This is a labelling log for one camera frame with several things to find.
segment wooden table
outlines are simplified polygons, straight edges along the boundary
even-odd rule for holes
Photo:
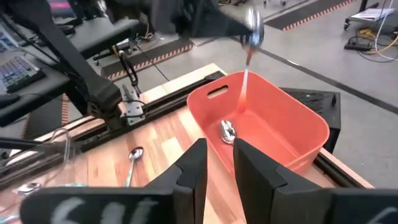
[[[199,68],[143,93],[141,96],[142,100],[150,102],[158,99],[218,70],[221,71],[215,64]],[[75,121],[67,125],[66,128],[72,127],[85,119],[89,118]],[[72,135],[86,131],[100,123],[102,123],[100,120],[87,123],[73,130]],[[43,140],[48,137],[49,134],[37,140]],[[159,174],[163,173],[166,168],[183,154],[184,150],[188,149],[198,138],[202,137],[202,131],[196,124],[188,108],[184,107],[84,154],[81,158],[84,158],[85,160],[83,161],[85,162],[76,167],[74,181],[84,182],[89,186],[124,186],[130,165],[127,155],[132,148],[142,146],[144,154],[142,159],[135,163],[132,186],[145,186]],[[326,150],[322,149],[321,153],[326,155],[335,164],[338,164],[340,168],[363,186],[372,188],[371,184],[362,179],[358,174],[355,174]],[[322,187],[337,187],[316,166],[312,166],[304,177]],[[234,178],[228,173],[211,149],[208,150],[205,223],[245,223]]]

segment floor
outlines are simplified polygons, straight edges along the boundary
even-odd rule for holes
[[[292,7],[290,10],[293,10],[313,1],[316,0],[303,3],[289,0],[285,8]],[[355,30],[355,25],[352,25],[348,31],[343,31],[344,19],[354,14],[359,5],[360,1],[357,0],[289,31],[265,26],[266,35],[262,49],[293,63],[282,63],[265,54],[257,53],[252,59],[250,69],[281,87],[339,91],[342,127],[334,155],[376,187],[396,188],[398,116],[344,91],[344,88],[329,85],[293,66],[301,65],[335,82],[398,106],[398,76],[395,72],[398,62],[369,62],[356,52],[343,50],[348,37],[352,36]],[[243,11],[241,7],[229,8],[223,10],[234,11],[233,13]],[[283,10],[278,0],[271,1],[265,9],[261,8],[266,19],[272,19]],[[245,54],[238,43],[230,39],[195,40],[195,43],[198,46],[190,52],[157,65],[167,79],[153,66],[140,71],[140,89],[149,90],[209,63],[217,64],[228,73],[244,68]],[[129,86],[129,81],[125,78],[116,84]],[[70,109],[70,119],[79,116],[74,112],[72,105]]]

